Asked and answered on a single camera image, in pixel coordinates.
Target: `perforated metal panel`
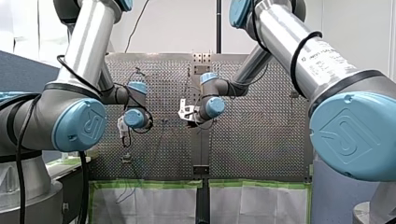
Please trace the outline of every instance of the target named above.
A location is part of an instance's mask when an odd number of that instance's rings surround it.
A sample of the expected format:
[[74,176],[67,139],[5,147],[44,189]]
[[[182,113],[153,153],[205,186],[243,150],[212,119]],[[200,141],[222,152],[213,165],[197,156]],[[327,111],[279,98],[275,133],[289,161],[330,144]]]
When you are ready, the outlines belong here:
[[[132,146],[123,148],[117,129],[122,106],[108,106],[109,123],[98,145],[99,157],[91,166],[93,179],[193,179],[193,165],[209,164],[210,178],[306,180],[312,148],[304,145],[305,99],[290,98],[290,78],[278,63],[270,63],[266,75],[250,87],[247,96],[224,97],[226,112],[210,134],[190,130],[179,119],[179,100],[187,98],[188,105],[193,105],[198,96],[196,89],[189,88],[197,85],[196,64],[209,65],[221,77],[230,78],[246,55],[206,54],[205,62],[203,58],[198,62],[190,54],[106,57],[115,82],[125,83],[135,67],[147,74],[147,105],[155,126],[147,134],[134,133]],[[134,165],[120,162],[127,152]]]
[[[212,69],[231,78],[245,56],[213,55]],[[248,95],[226,101],[210,138],[211,178],[304,181],[312,149],[304,148],[305,99],[290,98],[293,87],[279,63],[269,64]]]
[[[145,78],[133,76],[133,80],[147,82],[147,106],[154,117],[154,127],[146,134],[133,133],[132,145],[123,148],[117,128],[123,108],[108,105],[106,133],[98,144],[99,157],[92,163],[91,178],[191,179],[191,131],[177,115],[179,99],[188,97],[190,92],[191,61],[192,57],[184,54],[106,57],[114,82],[125,83],[136,67],[146,74]],[[127,152],[133,162],[122,164],[120,158]]]

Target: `black pole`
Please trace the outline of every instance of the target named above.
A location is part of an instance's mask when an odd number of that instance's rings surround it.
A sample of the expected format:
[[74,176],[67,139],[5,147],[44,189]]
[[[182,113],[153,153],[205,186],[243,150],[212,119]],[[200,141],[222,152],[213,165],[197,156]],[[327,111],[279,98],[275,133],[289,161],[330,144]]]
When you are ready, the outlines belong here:
[[216,13],[216,53],[221,53],[221,0],[217,0]]

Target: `black cable tie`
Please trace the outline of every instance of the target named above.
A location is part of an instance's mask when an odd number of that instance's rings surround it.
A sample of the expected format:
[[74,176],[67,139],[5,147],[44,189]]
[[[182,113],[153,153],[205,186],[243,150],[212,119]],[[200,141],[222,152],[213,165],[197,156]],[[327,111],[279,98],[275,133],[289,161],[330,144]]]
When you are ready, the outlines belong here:
[[291,78],[291,83],[294,86],[294,89],[297,90],[297,92],[303,96],[304,98],[305,95],[303,94],[303,92],[301,91],[300,87],[298,86],[297,83],[297,77],[296,77],[296,66],[297,66],[297,59],[298,56],[300,55],[301,50],[303,49],[303,47],[305,46],[306,42],[308,42],[308,40],[314,38],[314,37],[320,37],[322,38],[323,35],[320,31],[315,31],[311,34],[309,34],[306,38],[304,38],[300,44],[298,45],[297,49],[294,51],[293,57],[291,58],[291,65],[290,65],[290,78]]

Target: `white cloth curtain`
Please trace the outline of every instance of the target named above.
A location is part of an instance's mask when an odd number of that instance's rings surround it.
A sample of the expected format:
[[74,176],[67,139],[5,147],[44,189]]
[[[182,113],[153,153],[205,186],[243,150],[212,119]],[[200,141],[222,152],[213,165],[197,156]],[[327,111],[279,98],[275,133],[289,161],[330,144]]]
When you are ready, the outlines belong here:
[[0,0],[0,21],[0,50],[59,66],[68,36],[52,0]]

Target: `robot logo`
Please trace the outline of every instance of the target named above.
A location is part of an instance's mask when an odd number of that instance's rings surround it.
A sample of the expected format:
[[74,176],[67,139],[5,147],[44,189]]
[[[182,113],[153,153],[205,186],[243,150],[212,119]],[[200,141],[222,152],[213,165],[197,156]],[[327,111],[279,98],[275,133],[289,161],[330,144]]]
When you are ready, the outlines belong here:
[[379,144],[379,139],[349,109],[335,116],[319,135],[343,163],[354,161]]
[[83,134],[91,139],[98,139],[100,137],[100,130],[103,125],[104,118],[99,113],[90,109],[88,111],[88,121],[84,125]]

